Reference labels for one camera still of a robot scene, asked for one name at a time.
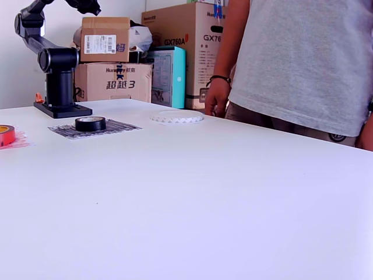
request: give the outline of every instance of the blue box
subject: blue box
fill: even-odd
[[[152,103],[184,109],[185,50],[173,46],[152,48],[146,63],[153,65]]]

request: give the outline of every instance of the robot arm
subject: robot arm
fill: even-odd
[[[38,54],[40,68],[47,74],[47,96],[43,104],[35,107],[53,118],[80,117],[92,114],[92,110],[73,102],[73,72],[79,63],[75,48],[58,47],[42,34],[45,17],[43,9],[54,0],[34,0],[16,16],[15,31],[34,53]],[[97,0],[66,0],[80,13],[98,15]]]

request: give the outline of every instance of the white tape roll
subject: white tape roll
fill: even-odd
[[[151,120],[166,124],[194,124],[203,121],[204,116],[196,111],[173,110],[152,115]]]

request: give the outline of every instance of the white plastic bag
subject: white plastic bag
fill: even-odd
[[[145,53],[152,44],[152,33],[146,26],[134,26],[129,30],[129,50]]]

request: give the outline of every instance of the table surface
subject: table surface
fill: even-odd
[[[0,279],[373,279],[373,153],[85,106],[143,130],[71,141],[47,127],[73,119],[0,110],[36,144],[0,150]]]

